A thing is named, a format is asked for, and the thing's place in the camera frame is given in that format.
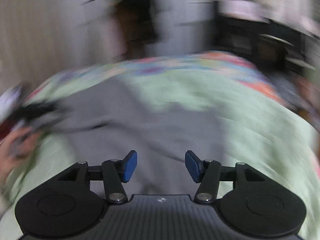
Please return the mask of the person's left hand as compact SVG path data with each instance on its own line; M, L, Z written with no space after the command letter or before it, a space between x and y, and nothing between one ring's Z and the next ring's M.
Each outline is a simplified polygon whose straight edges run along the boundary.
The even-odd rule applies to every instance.
M24 127L10 132L1 143L1 184L16 167L27 160L35 150L39 133L31 133L31 128Z

